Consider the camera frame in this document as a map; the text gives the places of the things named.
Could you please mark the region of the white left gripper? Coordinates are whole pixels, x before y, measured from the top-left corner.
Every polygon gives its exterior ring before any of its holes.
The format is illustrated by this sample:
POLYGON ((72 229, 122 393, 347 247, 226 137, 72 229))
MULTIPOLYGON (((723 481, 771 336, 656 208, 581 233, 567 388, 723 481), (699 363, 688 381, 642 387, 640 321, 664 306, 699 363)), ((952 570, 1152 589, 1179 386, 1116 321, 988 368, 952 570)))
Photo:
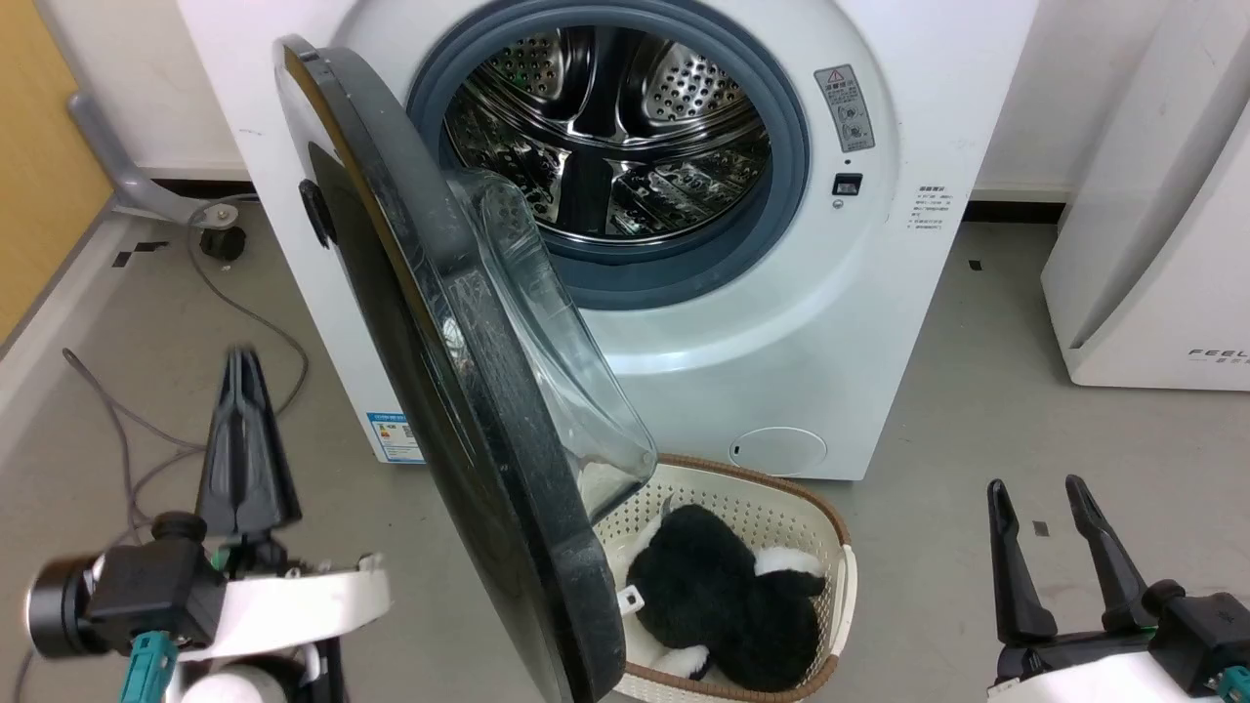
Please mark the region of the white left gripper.
MULTIPOLYGON (((301 520, 301 504, 284 450, 262 362, 252 348, 228 352, 212 409, 196 503, 208 533, 276 530, 301 520)), ((349 565, 299 560, 272 535, 250 535, 201 548, 212 574, 225 578, 218 627, 208 645, 182 645, 180 664, 286 650, 348 635, 392 609, 388 557, 366 553, 349 565)))

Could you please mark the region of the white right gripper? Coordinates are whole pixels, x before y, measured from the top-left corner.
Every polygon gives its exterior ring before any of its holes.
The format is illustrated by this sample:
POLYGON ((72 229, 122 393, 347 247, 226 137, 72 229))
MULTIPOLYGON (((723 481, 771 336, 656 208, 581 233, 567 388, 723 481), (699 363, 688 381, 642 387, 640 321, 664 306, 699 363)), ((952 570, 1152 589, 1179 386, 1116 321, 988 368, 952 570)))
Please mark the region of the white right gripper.
POLYGON ((1082 477, 1065 478, 1068 507, 1088 543, 1102 630, 1058 635, 1019 543, 1006 484, 988 482, 988 530, 998 640, 998 677, 988 703, 1224 703, 1224 647, 1169 628, 1142 605, 1148 583, 1082 477), (1131 632, 1109 635, 1106 632, 1131 632))

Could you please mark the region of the dark grey washing machine door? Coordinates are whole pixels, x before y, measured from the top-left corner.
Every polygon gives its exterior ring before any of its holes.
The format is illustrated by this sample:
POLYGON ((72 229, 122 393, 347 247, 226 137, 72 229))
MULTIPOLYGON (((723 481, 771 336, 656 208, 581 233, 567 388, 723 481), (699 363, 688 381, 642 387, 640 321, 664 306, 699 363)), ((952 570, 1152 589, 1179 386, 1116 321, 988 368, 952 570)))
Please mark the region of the dark grey washing machine door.
POLYGON ((650 432, 512 181, 442 169, 358 53, 290 34, 272 58, 312 231, 528 675, 600 703, 626 638, 595 528, 651 480, 650 432))

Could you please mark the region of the white front-load washing machine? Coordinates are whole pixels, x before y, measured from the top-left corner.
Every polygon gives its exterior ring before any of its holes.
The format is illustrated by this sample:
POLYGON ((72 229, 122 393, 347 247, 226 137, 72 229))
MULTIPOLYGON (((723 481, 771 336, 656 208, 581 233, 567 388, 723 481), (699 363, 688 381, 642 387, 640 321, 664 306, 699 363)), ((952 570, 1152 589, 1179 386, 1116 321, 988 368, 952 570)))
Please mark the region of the white front-load washing machine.
POLYGON ((762 181, 682 239, 546 249, 659 449, 728 458, 768 427, 828 445, 824 480, 861 480, 932 301, 1039 0, 176 0, 248 175, 374 455, 366 414, 402 413, 312 231, 272 46, 345 48, 388 84, 442 169, 445 118, 475 68, 562 26, 636 28, 712 58, 770 135, 762 181), (851 65, 875 148, 844 154, 812 73, 851 65), (941 231, 908 230, 916 186, 946 186, 941 231))

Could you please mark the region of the blue energy label sticker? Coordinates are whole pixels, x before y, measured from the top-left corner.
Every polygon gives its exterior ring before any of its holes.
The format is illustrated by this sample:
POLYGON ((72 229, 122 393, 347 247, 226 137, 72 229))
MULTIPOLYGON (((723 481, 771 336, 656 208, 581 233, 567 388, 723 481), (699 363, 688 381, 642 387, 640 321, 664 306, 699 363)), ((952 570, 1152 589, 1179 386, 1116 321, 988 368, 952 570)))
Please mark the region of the blue energy label sticker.
POLYGON ((402 413, 366 414, 378 459, 388 464, 425 464, 416 437, 402 413))

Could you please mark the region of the black caster wheel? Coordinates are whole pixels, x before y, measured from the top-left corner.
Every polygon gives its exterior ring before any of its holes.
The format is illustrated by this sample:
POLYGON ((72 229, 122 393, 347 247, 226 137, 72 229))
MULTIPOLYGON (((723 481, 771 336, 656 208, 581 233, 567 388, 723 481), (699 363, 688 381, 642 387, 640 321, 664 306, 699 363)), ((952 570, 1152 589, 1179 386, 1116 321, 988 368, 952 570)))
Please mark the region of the black caster wheel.
POLYGON ((232 263, 240 258, 248 244, 242 226, 205 228, 199 236, 200 251, 219 261, 232 263))

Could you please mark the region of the cream laundry basket brown rim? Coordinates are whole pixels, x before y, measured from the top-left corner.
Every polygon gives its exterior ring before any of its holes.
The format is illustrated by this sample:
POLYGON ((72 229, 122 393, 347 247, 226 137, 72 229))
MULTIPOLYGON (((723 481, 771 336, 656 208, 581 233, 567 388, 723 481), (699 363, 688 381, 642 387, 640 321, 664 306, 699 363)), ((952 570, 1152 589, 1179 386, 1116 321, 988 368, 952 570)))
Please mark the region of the cream laundry basket brown rim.
POLYGON ((701 682, 682 680, 652 669, 662 648, 629 614, 622 618, 628 663, 612 693, 631 703, 812 703, 838 668, 855 615, 858 563, 842 517, 821 497, 784 477, 662 454, 651 480, 606 517, 598 517, 595 524, 619 588, 625 585, 629 549, 666 499, 710 509, 754 549, 792 548, 818 560, 826 578, 825 592, 815 600, 818 655, 802 680, 788 690, 748 690, 720 673, 701 682))

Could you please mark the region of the round drain filter cover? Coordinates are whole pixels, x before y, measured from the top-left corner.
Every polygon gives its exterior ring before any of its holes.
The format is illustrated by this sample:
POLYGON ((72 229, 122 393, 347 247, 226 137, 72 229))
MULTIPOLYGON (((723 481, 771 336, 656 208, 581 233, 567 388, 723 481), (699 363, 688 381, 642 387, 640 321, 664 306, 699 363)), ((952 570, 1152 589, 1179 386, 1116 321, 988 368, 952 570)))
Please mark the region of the round drain filter cover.
POLYGON ((794 427, 768 427, 748 432, 729 445, 734 467, 770 477, 829 477, 824 464, 828 445, 812 432, 794 427))

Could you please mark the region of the grey metal stand leg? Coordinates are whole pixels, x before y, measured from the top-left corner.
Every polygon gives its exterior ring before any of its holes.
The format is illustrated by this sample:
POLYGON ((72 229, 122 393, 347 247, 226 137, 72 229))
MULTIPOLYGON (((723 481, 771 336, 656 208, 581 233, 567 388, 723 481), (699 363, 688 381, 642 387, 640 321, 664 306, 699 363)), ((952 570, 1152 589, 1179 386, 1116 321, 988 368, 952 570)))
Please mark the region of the grey metal stand leg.
POLYGON ((142 173, 135 164, 115 130, 105 118, 98 100, 78 90, 66 100, 68 115, 74 120, 88 148, 112 185, 116 211, 164 220, 178 226, 201 226, 228 230, 238 220, 238 204, 255 203, 254 194, 198 199, 182 196, 142 173))

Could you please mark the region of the white floor appliance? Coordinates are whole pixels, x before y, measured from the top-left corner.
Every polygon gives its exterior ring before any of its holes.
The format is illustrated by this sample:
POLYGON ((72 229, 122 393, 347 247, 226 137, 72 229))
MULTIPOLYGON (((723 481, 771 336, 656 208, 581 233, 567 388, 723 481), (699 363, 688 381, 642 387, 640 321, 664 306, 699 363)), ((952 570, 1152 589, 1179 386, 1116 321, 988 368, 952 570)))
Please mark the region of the white floor appliance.
POLYGON ((1076 387, 1250 394, 1250 0, 1171 0, 1041 284, 1076 387))

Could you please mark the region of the black and white plush toy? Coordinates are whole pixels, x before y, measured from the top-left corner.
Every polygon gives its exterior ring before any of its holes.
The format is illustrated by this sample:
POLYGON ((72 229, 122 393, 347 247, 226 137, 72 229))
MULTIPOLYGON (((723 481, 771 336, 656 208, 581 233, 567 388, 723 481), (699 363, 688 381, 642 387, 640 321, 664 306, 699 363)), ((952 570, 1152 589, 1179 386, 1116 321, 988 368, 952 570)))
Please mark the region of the black and white plush toy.
POLYGON ((650 668, 682 680, 719 669, 748 690, 796 688, 815 663, 828 579, 799 549, 750 549, 704 507, 664 504, 635 543, 626 583, 662 645, 650 668))

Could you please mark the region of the small printed text sticker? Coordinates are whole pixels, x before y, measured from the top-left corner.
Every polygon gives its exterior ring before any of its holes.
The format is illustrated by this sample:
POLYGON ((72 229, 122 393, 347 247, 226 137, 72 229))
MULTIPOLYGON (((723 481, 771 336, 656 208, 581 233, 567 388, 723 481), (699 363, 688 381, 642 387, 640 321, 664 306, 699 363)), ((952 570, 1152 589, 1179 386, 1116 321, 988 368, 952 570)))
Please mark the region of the small printed text sticker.
POLYGON ((946 186, 916 186, 906 219, 908 230, 941 231, 948 226, 950 209, 946 186))

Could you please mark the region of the wooden panel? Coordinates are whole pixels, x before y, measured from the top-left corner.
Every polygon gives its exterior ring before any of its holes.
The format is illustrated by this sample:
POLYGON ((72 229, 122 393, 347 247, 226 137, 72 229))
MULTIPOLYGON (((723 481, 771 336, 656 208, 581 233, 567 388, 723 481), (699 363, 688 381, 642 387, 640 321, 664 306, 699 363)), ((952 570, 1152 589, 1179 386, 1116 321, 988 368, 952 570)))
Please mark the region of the wooden panel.
POLYGON ((78 89, 35 0, 0 0, 0 349, 112 195, 68 115, 78 89))

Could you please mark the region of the stainless steel washer drum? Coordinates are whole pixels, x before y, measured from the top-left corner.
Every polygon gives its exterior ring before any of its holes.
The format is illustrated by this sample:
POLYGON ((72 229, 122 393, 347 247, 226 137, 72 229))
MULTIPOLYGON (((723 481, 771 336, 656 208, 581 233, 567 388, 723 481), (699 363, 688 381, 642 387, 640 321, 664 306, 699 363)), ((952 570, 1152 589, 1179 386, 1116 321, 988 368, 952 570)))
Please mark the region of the stainless steel washer drum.
POLYGON ((548 28, 456 90, 458 159, 522 191, 552 236, 648 246, 728 216, 762 181, 768 126, 712 58, 636 28, 548 28))

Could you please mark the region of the grey warning sticker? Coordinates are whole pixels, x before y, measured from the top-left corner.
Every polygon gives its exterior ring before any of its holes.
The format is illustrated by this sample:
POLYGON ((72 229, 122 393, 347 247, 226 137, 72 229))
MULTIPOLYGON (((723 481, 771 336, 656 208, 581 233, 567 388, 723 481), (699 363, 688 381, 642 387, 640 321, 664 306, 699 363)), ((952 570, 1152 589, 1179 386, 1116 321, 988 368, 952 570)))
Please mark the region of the grey warning sticker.
POLYGON ((844 154, 875 148, 875 135, 866 99, 851 65, 818 68, 812 73, 824 94, 844 154))

